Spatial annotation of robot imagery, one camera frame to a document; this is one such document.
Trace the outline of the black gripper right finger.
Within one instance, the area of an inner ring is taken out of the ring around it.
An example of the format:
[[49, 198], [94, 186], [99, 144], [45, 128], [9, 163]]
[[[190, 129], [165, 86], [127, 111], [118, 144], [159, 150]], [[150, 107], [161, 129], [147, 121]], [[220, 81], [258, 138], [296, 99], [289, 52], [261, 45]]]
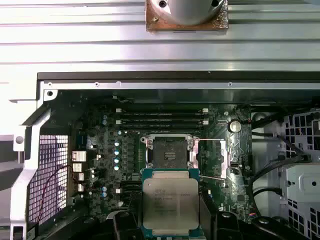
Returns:
[[229, 211], [220, 211], [207, 192], [199, 196], [199, 225], [207, 240], [288, 240], [291, 229], [262, 216], [246, 223]]

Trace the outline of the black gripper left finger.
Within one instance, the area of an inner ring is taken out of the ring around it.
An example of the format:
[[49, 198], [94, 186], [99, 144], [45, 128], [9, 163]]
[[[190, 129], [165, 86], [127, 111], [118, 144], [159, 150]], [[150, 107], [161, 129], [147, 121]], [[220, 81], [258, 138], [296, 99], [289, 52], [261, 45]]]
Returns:
[[106, 220], [97, 222], [82, 234], [83, 240], [141, 240], [142, 230], [134, 214], [118, 210], [110, 213]]

